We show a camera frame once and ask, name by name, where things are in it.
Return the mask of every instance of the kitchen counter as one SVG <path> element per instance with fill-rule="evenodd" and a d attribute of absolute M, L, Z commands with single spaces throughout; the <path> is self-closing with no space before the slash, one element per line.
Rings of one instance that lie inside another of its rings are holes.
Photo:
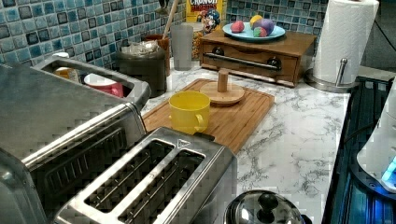
<path fill-rule="evenodd" d="M 142 115 L 197 78 L 218 76 L 199 62 L 190 71 L 176 71 L 171 60 L 167 93 L 148 100 Z M 271 190 L 320 223 L 349 94 L 319 91 L 303 81 L 294 89 L 246 77 L 229 76 L 229 82 L 275 96 L 273 107 L 236 155 L 237 194 Z"/>

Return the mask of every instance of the paper towel roll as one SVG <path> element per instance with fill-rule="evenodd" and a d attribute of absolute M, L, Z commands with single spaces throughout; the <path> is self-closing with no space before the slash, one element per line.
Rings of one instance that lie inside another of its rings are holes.
<path fill-rule="evenodd" d="M 375 0 L 329 1 L 315 58 L 314 77 L 335 83 L 340 61 L 346 58 L 341 83 L 355 81 L 377 10 Z"/>

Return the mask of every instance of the lid knob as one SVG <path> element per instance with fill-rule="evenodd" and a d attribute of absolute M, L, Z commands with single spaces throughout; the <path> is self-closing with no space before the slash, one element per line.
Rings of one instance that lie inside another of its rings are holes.
<path fill-rule="evenodd" d="M 257 213 L 257 219 L 262 223 L 274 222 L 275 216 L 272 210 L 278 206 L 275 194 L 264 193 L 258 201 L 262 209 Z"/>

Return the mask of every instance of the blue mosaic tile backsplash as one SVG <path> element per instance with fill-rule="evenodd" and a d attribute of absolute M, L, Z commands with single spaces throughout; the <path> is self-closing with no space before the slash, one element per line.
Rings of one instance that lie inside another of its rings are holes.
<path fill-rule="evenodd" d="M 111 54 L 128 39 L 163 34 L 168 16 L 158 7 L 157 0 L 0 0 L 0 63 L 35 65 L 65 51 L 111 68 Z M 185 21 L 185 8 L 179 0 L 175 24 Z"/>
<path fill-rule="evenodd" d="M 270 19 L 285 30 L 320 35 L 328 0 L 229 0 L 225 23 Z"/>
<path fill-rule="evenodd" d="M 319 35 L 327 4 L 228 0 L 223 23 L 259 14 L 285 30 Z M 35 65 L 65 51 L 73 59 L 111 68 L 111 55 L 128 39 L 139 42 L 163 33 L 168 17 L 155 13 L 158 7 L 158 0 L 0 0 L 0 63 Z M 174 24 L 185 21 L 185 8 L 186 0 L 179 0 Z"/>

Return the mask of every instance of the plate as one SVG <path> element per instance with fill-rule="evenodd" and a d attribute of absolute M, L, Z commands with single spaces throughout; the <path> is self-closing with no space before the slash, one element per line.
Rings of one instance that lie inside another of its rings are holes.
<path fill-rule="evenodd" d="M 231 31 L 231 23 L 227 24 L 225 26 L 223 26 L 223 31 L 227 34 L 227 35 L 231 35 L 235 38 L 238 39 L 243 39 L 243 40 L 248 40 L 248 41 L 264 41 L 264 40 L 271 40 L 271 39 L 275 39 L 278 38 L 282 35 L 284 35 L 286 32 L 283 28 L 279 27 L 279 26 L 275 26 L 274 27 L 274 31 L 266 36 L 266 37 L 254 37 L 253 36 L 253 30 L 250 28 L 250 23 L 249 22 L 244 22 L 245 25 L 245 29 L 241 32 L 241 33 L 233 33 Z"/>

